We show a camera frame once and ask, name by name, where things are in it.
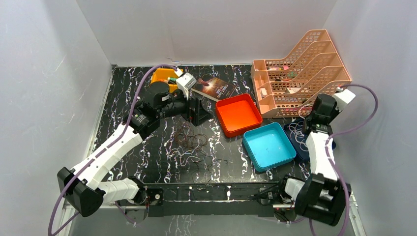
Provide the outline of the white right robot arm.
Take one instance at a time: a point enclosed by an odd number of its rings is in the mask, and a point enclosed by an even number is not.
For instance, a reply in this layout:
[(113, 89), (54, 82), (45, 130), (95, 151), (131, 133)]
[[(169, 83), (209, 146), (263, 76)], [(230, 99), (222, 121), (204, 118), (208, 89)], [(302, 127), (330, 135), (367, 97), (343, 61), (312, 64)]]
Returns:
[(280, 202), (295, 202), (297, 215), (330, 226), (338, 224), (346, 206), (345, 193), (351, 192), (350, 185), (342, 184), (330, 163), (334, 159), (330, 124), (354, 98), (350, 91), (316, 97), (302, 127), (310, 158), (310, 176), (306, 181), (287, 176), (284, 185), (277, 189)]

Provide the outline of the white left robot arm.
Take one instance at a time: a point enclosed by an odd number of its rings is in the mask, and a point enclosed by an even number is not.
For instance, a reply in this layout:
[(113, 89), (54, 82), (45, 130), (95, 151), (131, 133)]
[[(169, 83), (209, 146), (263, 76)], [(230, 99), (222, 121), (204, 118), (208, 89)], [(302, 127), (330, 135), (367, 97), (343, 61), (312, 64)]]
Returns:
[(141, 205), (149, 200), (146, 185), (136, 177), (103, 182), (106, 174), (133, 148), (160, 127), (165, 118), (181, 116), (194, 126), (213, 115), (199, 98), (189, 98), (177, 89), (170, 92), (164, 82), (152, 83), (114, 133), (89, 157), (57, 174), (63, 197), (83, 217), (91, 216), (103, 204), (128, 200)]

